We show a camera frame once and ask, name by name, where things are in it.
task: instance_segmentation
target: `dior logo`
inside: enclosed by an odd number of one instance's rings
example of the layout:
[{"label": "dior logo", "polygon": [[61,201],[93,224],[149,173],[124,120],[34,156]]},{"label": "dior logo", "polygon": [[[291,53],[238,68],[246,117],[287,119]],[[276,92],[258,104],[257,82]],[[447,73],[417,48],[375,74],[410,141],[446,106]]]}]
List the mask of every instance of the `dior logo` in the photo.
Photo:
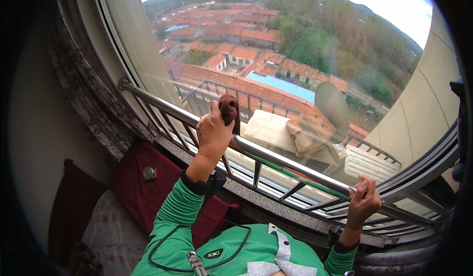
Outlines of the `dior logo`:
[{"label": "dior logo", "polygon": [[212,250],[204,255],[205,259],[215,259],[218,258],[222,254],[223,248]]}]

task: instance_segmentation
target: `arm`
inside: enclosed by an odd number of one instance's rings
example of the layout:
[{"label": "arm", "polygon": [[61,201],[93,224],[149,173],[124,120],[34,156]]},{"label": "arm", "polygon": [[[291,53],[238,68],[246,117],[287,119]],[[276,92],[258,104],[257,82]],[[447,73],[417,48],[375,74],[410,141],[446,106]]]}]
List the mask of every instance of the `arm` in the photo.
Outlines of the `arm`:
[{"label": "arm", "polygon": [[363,224],[381,208],[375,180],[363,174],[358,178],[362,182],[354,186],[356,192],[350,191],[347,224],[325,261],[326,270],[335,275],[343,275],[352,269]]},{"label": "arm", "polygon": [[183,265],[184,268],[189,268],[186,254],[194,250],[190,226],[195,222],[204,200],[204,190],[197,182],[207,182],[227,149],[235,125],[233,121],[229,126],[225,126],[218,102],[211,102],[210,108],[211,113],[201,117],[196,127],[199,151],[159,209],[153,222],[150,243],[146,246],[143,260],[137,265],[137,268],[141,267],[135,271],[145,270],[145,265],[154,268],[148,262],[149,253],[163,237],[180,225],[187,227],[177,229],[162,242],[153,253],[152,260],[167,267]]}]

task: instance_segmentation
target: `green sweater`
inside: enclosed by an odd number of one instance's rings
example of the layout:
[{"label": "green sweater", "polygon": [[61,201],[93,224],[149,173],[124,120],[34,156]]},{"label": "green sweater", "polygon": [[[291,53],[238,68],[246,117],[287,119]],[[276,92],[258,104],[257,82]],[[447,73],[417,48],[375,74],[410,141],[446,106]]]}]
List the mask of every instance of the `green sweater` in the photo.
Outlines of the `green sweater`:
[{"label": "green sweater", "polygon": [[[157,268],[148,261],[148,255],[153,247],[176,226],[192,225],[195,222],[203,199],[204,196],[194,194],[183,184],[181,179],[178,180],[157,213],[153,223],[153,231],[150,234],[150,243],[145,248],[143,258],[135,267],[132,274],[133,276],[193,275],[193,273],[171,272]],[[252,224],[247,226],[251,227],[252,231],[239,254],[228,263],[207,270],[207,273],[212,276],[237,276],[247,272],[247,262],[274,262],[279,246],[278,237],[274,234],[268,234],[268,225],[266,224]],[[204,267],[216,264],[232,256],[240,247],[247,231],[247,229],[240,227],[232,227],[222,232],[220,236],[211,239],[209,242],[199,247],[196,252]],[[281,229],[279,229],[279,232],[285,234],[290,243],[290,262],[302,266],[315,267],[317,268],[318,276],[328,275],[323,267],[323,263],[309,245],[292,238]],[[214,259],[205,259],[203,257],[216,249],[223,249],[219,257]],[[191,250],[195,250],[192,246],[191,228],[179,228],[154,252],[152,260],[166,267],[190,269],[191,267],[187,261],[186,254]],[[356,252],[357,248],[346,253],[337,253],[332,248],[325,262],[325,267],[334,275],[343,275],[346,271],[352,269]]]}]

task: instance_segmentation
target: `black cord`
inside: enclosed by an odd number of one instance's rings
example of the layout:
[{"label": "black cord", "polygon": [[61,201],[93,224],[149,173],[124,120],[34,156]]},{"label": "black cord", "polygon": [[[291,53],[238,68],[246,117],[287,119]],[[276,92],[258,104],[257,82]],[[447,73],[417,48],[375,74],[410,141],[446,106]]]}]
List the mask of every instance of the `black cord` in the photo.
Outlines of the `black cord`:
[{"label": "black cord", "polygon": [[[197,219],[195,220],[194,224],[198,221],[198,219],[199,219],[200,216],[202,215],[203,210],[204,210],[204,207],[205,207],[205,204],[206,204],[206,202],[207,202],[208,200],[209,200],[208,198],[205,199],[204,203],[202,204],[201,212],[199,213],[199,215],[198,215]],[[233,225],[235,225],[235,226],[239,226],[239,227],[241,227],[241,228],[247,229],[248,232],[246,233],[246,236],[245,236],[245,238],[243,239],[243,242],[241,242],[240,247],[235,251],[235,253],[234,253],[232,256],[230,256],[228,259],[223,260],[223,261],[221,261],[221,262],[218,262],[218,263],[216,263],[216,264],[213,264],[213,265],[204,267],[204,269],[206,269],[206,270],[207,270],[207,269],[211,269],[211,268],[218,267],[218,266],[220,266],[220,265],[226,264],[226,263],[228,263],[229,261],[233,260],[233,259],[238,255],[238,253],[241,251],[241,249],[242,249],[243,246],[245,245],[246,241],[248,240],[248,237],[250,236],[250,232],[251,232],[251,228],[250,228],[250,227],[246,227],[246,226],[242,226],[242,225],[240,225],[240,224],[236,224],[236,223],[234,223],[234,222],[232,222],[232,221],[229,221],[229,220],[227,220],[227,219],[225,219],[225,221],[227,221],[227,222],[229,222],[229,223],[231,223],[231,224],[233,224]],[[164,242],[164,240],[166,240],[166,239],[167,239],[169,236],[171,236],[175,231],[177,231],[177,229],[179,229],[179,228],[187,228],[187,227],[190,227],[190,226],[179,225],[179,226],[175,227],[174,230],[172,230],[171,232],[169,232],[168,235],[164,236],[164,237],[156,244],[156,246],[151,250],[150,255],[148,256],[148,261],[149,261],[153,266],[158,267],[158,268],[161,268],[161,269],[163,269],[163,270],[167,270],[167,271],[183,272],[183,273],[192,273],[192,272],[194,272],[194,270],[192,270],[192,269],[178,269],[178,268],[166,267],[166,266],[163,266],[163,265],[160,265],[160,264],[158,264],[158,263],[153,262],[153,260],[151,259],[151,257],[153,256],[153,253],[154,253],[154,252],[156,251],[156,249]]]}]

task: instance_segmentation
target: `metal clip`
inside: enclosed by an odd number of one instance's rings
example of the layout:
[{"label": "metal clip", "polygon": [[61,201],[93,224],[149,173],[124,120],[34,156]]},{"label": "metal clip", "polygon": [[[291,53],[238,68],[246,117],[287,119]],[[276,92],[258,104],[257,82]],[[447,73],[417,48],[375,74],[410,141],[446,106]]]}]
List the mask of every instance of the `metal clip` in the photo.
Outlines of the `metal clip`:
[{"label": "metal clip", "polygon": [[191,268],[192,270],[194,270],[196,276],[209,276],[209,274],[205,272],[204,265],[201,263],[201,260],[197,256],[197,252],[189,251],[187,253],[187,260],[191,264]]}]

